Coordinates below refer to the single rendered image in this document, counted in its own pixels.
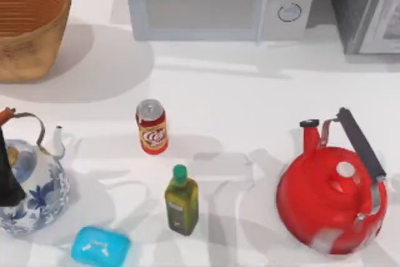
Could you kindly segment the red kettle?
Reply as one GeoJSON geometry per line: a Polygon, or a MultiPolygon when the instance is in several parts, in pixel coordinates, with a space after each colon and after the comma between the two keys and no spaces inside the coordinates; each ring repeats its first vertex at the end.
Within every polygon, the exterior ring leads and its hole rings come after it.
{"type": "Polygon", "coordinates": [[[350,254],[379,233],[388,206],[386,172],[347,108],[299,123],[303,151],[281,176],[276,206],[287,230],[325,254],[350,254]]]}

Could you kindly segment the light blue soap box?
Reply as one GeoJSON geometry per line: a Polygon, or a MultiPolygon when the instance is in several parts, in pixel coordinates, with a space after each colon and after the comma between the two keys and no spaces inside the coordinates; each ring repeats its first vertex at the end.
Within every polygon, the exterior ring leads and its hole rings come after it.
{"type": "Polygon", "coordinates": [[[71,246],[71,258],[93,267],[122,267],[131,247],[124,234],[96,226],[80,229],[71,246]]]}

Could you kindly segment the microwave knob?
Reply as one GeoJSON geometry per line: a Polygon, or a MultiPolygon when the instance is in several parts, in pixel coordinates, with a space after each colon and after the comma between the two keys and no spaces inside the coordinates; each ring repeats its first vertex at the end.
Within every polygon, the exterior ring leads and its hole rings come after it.
{"type": "Polygon", "coordinates": [[[285,23],[296,21],[300,18],[301,14],[301,7],[295,3],[291,3],[288,6],[281,6],[277,12],[278,18],[285,23]]]}

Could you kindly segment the green oil bottle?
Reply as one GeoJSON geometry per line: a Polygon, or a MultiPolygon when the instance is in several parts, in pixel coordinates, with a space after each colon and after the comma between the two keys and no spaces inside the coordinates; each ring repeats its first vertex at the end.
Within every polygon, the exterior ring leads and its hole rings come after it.
{"type": "Polygon", "coordinates": [[[171,230],[190,236],[199,219],[198,184],[188,176],[187,168],[177,164],[165,190],[167,221],[171,230]]]}

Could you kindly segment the blue and white teapot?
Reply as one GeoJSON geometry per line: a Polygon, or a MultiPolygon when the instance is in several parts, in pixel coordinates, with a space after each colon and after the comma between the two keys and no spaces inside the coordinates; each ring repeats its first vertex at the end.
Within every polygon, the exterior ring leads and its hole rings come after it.
{"type": "MultiPolygon", "coordinates": [[[[33,116],[33,113],[17,113],[6,107],[0,112],[0,127],[10,119],[33,116]]],[[[41,123],[34,144],[4,137],[11,171],[26,194],[17,206],[0,207],[0,229],[13,236],[28,235],[49,226],[68,205],[70,185],[61,165],[66,154],[62,127],[56,126],[54,130],[54,154],[42,145],[45,132],[41,123]]]]}

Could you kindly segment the woven brown basket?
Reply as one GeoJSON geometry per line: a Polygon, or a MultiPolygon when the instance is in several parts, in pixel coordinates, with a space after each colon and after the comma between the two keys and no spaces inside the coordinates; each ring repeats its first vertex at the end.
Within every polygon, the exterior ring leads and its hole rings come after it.
{"type": "Polygon", "coordinates": [[[0,83],[43,78],[63,40],[71,0],[0,0],[0,83]]]}

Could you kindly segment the pale microwave oven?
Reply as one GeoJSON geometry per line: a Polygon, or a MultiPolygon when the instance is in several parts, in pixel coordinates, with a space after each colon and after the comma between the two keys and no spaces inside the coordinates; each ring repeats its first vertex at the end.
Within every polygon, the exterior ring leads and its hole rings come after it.
{"type": "Polygon", "coordinates": [[[301,39],[313,0],[127,0],[138,41],[295,41],[301,39]],[[281,6],[302,14],[285,23],[281,6]]]}

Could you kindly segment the red and white can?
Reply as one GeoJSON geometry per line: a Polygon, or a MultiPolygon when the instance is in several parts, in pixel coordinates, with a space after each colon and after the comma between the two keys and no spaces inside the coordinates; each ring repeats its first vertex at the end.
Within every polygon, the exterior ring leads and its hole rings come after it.
{"type": "Polygon", "coordinates": [[[145,99],[136,108],[136,122],[142,149],[161,154],[168,146],[166,112],[157,99],[145,99]]]}

